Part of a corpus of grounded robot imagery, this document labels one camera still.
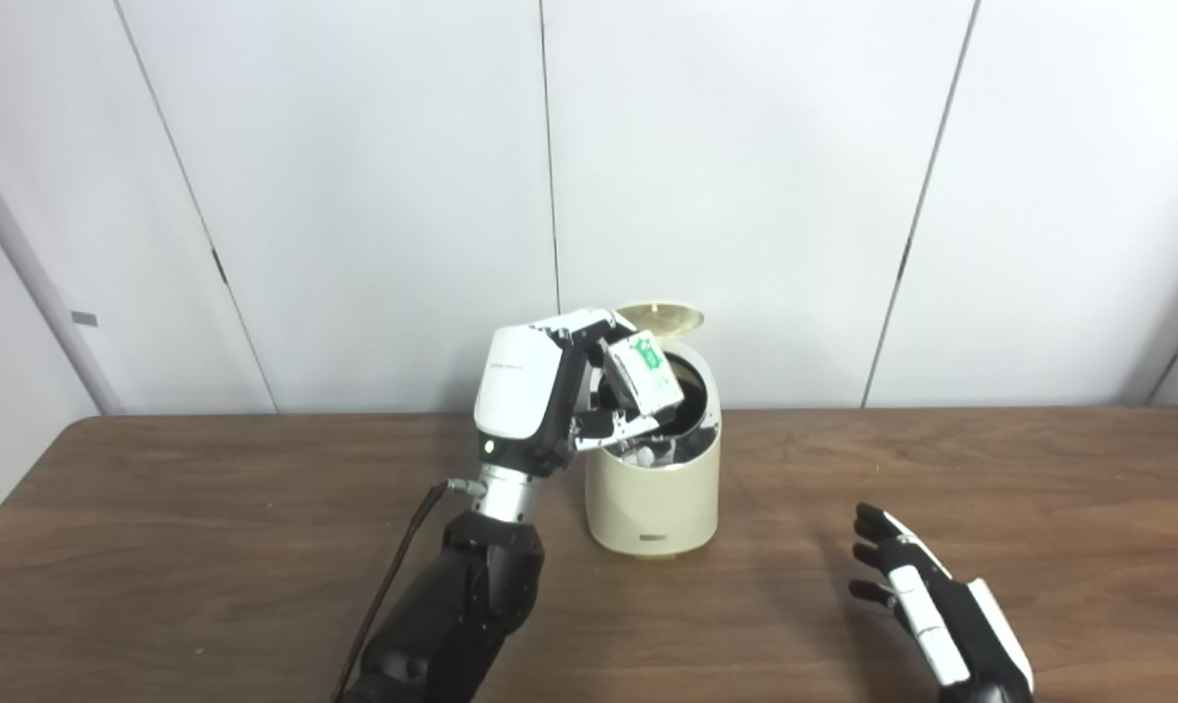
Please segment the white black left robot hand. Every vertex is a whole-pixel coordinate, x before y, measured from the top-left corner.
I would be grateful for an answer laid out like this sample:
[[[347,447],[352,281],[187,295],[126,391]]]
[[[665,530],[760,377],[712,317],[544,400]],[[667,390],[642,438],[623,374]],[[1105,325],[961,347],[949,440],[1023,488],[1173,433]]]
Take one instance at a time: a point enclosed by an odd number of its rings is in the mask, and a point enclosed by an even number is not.
[[[548,477],[663,427],[686,400],[651,330],[580,309],[495,330],[474,418],[487,466]]]

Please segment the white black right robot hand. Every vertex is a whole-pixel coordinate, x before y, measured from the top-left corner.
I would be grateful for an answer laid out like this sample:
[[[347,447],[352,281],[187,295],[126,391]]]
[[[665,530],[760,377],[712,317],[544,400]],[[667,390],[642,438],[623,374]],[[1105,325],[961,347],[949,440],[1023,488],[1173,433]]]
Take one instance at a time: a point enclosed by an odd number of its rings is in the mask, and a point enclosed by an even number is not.
[[[982,578],[959,581],[927,543],[884,509],[858,503],[852,549],[884,579],[851,581],[858,601],[884,606],[918,645],[941,702],[1032,702],[1021,641]]]

